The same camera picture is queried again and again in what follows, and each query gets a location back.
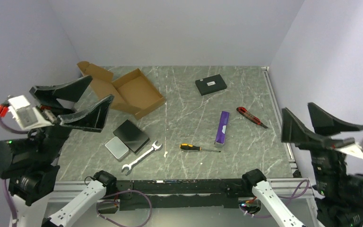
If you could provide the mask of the brown cardboard express box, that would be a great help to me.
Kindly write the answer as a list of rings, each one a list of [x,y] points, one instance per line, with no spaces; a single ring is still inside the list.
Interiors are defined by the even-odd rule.
[[[88,61],[80,61],[77,66],[83,76],[92,76],[90,87],[99,99],[114,95],[110,108],[131,114],[136,120],[165,104],[165,97],[140,69],[113,80],[114,73]]]

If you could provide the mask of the red handled box cutter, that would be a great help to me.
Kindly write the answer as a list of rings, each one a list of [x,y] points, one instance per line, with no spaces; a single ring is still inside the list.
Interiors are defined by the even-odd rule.
[[[268,126],[266,126],[258,117],[251,114],[245,107],[237,107],[236,111],[241,114],[243,117],[251,121],[252,123],[259,125],[265,129],[268,129]]]

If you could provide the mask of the purple long product box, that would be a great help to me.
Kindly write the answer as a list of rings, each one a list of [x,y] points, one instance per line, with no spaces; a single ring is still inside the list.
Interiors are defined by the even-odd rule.
[[[227,111],[222,111],[219,119],[219,124],[216,132],[216,138],[214,145],[215,147],[223,147],[226,138],[226,128],[228,125],[230,113]]]

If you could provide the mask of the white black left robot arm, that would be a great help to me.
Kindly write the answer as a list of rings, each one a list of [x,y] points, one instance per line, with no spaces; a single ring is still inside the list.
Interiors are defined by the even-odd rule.
[[[44,216],[60,169],[57,162],[70,133],[101,132],[105,126],[113,95],[80,111],[60,103],[77,102],[92,81],[92,76],[84,76],[60,85],[34,86],[30,94],[38,105],[23,95],[9,96],[0,104],[0,121],[7,113],[12,114],[19,125],[12,132],[24,135],[22,139],[0,140],[0,179],[4,181],[12,226],[70,227],[98,200],[116,194],[116,177],[102,170],[66,206]]]

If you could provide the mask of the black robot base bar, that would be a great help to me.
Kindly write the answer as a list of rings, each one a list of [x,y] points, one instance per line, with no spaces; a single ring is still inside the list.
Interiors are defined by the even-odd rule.
[[[148,208],[222,207],[234,209],[254,194],[241,178],[187,180],[118,180],[105,199],[121,211]]]

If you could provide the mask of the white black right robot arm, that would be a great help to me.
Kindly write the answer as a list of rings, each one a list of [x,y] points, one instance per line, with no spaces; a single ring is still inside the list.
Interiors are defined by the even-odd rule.
[[[363,125],[343,121],[308,103],[312,129],[288,108],[282,109],[281,141],[307,150],[315,176],[317,220],[326,227],[363,225],[363,174],[346,172],[346,157],[363,160],[363,140],[335,139],[342,132],[363,131]]]

